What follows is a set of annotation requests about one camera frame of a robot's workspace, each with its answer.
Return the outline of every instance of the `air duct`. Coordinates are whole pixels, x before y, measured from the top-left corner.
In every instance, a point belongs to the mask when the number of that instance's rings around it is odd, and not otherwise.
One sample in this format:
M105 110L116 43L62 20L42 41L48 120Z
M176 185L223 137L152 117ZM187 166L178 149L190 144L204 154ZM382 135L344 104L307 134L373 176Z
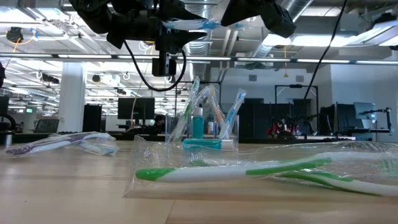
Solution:
M210 6L204 4L186 4L185 9L203 18L207 18L210 15ZM207 40L209 36L202 37L200 40ZM208 43L189 43L186 47L187 55L189 56L207 56L209 54ZM193 77L199 76L200 80L210 81L210 72L206 72L208 65L200 63L191 63Z
M313 0L283 0L280 5L288 10L293 22L296 22L296 20L301 16L304 10L311 5L312 2ZM261 43L256 51L252 54L252 57L266 57L273 47L275 46L267 45L267 43ZM264 68L264 65L259 65L259 63L254 62L247 64L246 68L252 70L255 68Z

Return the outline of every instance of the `person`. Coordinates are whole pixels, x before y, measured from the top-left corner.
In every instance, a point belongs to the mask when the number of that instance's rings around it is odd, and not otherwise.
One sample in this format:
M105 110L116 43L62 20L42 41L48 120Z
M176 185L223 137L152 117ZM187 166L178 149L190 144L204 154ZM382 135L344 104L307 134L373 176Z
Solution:
M4 84L4 79L6 78L6 69L2 66L0 62L0 88Z
M165 116L161 115L161 114L157 114L155 116L155 124L154 126L159 129L161 132L165 132L166 131L166 120L165 120Z

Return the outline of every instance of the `light fixture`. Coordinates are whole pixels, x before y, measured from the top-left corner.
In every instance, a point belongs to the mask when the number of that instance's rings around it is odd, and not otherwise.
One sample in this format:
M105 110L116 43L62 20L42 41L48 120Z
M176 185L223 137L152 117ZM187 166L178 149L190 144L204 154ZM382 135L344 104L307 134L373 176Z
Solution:
M178 56L177 60L183 60L183 57ZM230 57L199 57L199 56L187 56L187 60L206 60L206 61L230 61Z
M20 53L1 53L0 57L15 57L15 58L52 58L50 54L20 54Z
M239 62L290 62L288 58L237 58Z
M392 27L379 27L373 28L369 31L363 32L362 34L357 35L356 37L351 37L347 45L353 44L365 44L367 41L383 34L387 30L391 29Z
M9 106L8 109L25 109L25 106Z
M326 47L331 40L330 35L296 35L292 39L292 45L303 47ZM350 42L350 37L337 35L333 42L332 47L342 47Z
M38 104L38 105L42 105L42 102L37 102L37 101L29 101L28 103L33 103L33 104Z
M58 55L60 58L112 58L110 55Z
M283 38L279 35L276 34L268 34L268 36L262 41L263 45L270 45L270 46L276 46L276 45L291 45L292 41L289 38Z
M136 60L149 60L153 58L158 58L159 56L153 55L153 56L145 56L145 55L140 55L140 56L134 56ZM118 55L118 59L131 59L130 55Z
M380 44L380 46L396 46L398 45L398 35Z
M14 88L14 87L8 87L8 89L10 89L11 92L13 93L18 93L18 94L24 94L24 95L28 95L29 92L20 88Z

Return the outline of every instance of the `ceiling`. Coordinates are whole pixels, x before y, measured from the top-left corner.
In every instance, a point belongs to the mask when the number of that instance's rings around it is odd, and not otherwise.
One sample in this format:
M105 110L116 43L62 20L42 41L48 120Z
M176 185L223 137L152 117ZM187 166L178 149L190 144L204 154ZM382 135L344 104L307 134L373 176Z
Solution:
M228 5L228 0L183 0L187 9L199 14L207 15L207 18L219 21ZM66 1L36 1L36 7L17 7L17 0L7 0L0 3L0 52L17 53L41 53L41 54L105 54L127 55L123 47L117 49L106 41L106 35L95 34L84 23L78 14ZM303 11L302 16L296 21L297 33L295 35L330 35L336 16L340 13L343 1L314 0ZM352 31L356 35L369 29L371 21L388 9L396 10L398 1L349 1L349 7L341 21L340 30ZM244 29L229 30L220 27L214 30L206 30L208 36L202 40L187 45L186 50L191 55L212 56L252 56L253 52L261 46L269 33L264 27L260 17L253 17L242 21ZM15 45L6 39L6 32L10 27L21 27L24 40L22 44ZM128 41L130 48L136 55L157 55L158 52L140 41ZM307 45L288 45L286 47L275 46L268 57L287 58L319 58L324 47L312 47ZM389 56L388 47L356 46L356 47L332 47L327 58L355 58L355 59L384 59ZM38 105L40 113L52 115L57 113L60 85L50 85L40 80L42 74L58 78L62 82L63 62L21 60L19 58L0 58L2 64L8 65L6 70L7 81L5 85L24 86L17 88L3 88L3 94L12 98L10 107L19 111L25 105ZM149 91L142 85L137 71L132 62L84 62L87 73L86 102L102 104L104 113L115 114L117 97L124 96L151 96L157 99L158 111L174 113L175 91L156 93ZM192 81L194 75L199 75L202 80L219 82L222 79L220 69L206 69L213 65L204 63L188 63L183 80ZM139 67L148 82L159 88L168 87L171 83L164 78L156 78L151 75L151 63L140 62ZM177 66L177 74L181 71L182 64ZM273 63L267 65L267 69L280 70L281 68L301 69L311 72L313 65L302 63ZM240 70L237 65L229 65L222 68L224 75L233 74L227 78L227 83L239 84ZM94 82L93 75L103 77L101 82ZM125 90L126 95L120 95L114 88ZM183 109L183 100L187 99L189 84L181 83L178 89L181 94L177 97L177 111Z

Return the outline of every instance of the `wooden table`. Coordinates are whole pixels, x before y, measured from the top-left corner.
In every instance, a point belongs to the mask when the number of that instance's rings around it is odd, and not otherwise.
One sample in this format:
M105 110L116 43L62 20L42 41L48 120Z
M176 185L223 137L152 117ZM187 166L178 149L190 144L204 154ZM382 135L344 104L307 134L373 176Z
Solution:
M0 223L396 223L398 199L261 180L257 202L123 198L132 142L116 157L59 149L0 158Z

